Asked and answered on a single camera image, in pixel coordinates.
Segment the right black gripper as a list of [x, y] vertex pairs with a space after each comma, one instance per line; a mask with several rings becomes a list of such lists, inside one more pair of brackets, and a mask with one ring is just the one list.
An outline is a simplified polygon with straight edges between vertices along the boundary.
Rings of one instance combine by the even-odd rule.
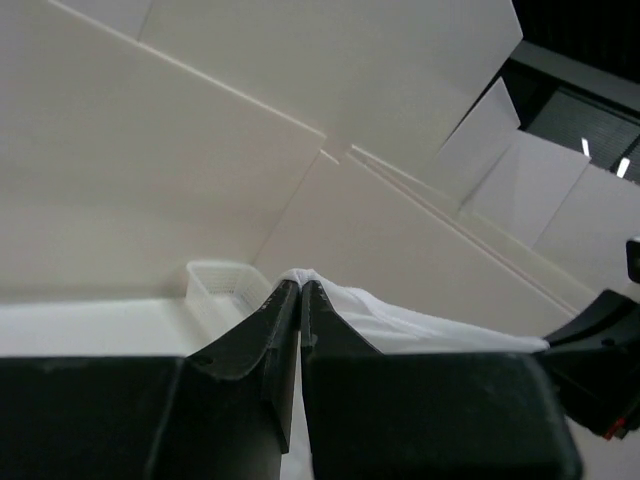
[[539, 362], [565, 413], [606, 440], [639, 429], [639, 303], [603, 290], [544, 337]]

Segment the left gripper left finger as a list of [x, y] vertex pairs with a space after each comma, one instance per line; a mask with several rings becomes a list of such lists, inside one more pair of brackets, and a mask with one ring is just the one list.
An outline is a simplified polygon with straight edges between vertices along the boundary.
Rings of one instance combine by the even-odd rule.
[[168, 370], [147, 479], [277, 479], [290, 449], [299, 286], [280, 282], [263, 304]]

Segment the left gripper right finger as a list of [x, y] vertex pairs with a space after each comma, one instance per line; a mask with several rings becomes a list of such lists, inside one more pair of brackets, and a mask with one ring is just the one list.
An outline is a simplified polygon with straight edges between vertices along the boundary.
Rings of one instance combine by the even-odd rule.
[[318, 479], [582, 476], [564, 414], [531, 355], [384, 354], [312, 281], [302, 291], [301, 371]]

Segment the white tank top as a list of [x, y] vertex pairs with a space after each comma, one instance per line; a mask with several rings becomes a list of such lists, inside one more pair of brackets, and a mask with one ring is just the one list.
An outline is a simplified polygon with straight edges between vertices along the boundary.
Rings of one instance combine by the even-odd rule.
[[532, 353], [549, 347], [548, 342], [538, 337], [508, 335], [387, 304], [365, 290], [339, 286], [314, 270], [292, 269], [281, 278], [299, 285], [318, 281], [338, 315], [384, 353], [490, 350]]

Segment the white plastic mesh basket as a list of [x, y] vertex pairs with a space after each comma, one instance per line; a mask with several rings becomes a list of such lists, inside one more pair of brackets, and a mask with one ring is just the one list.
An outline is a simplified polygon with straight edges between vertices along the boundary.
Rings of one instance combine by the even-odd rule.
[[272, 291], [265, 277], [245, 263], [191, 261], [186, 272], [185, 305], [210, 341], [253, 314]]

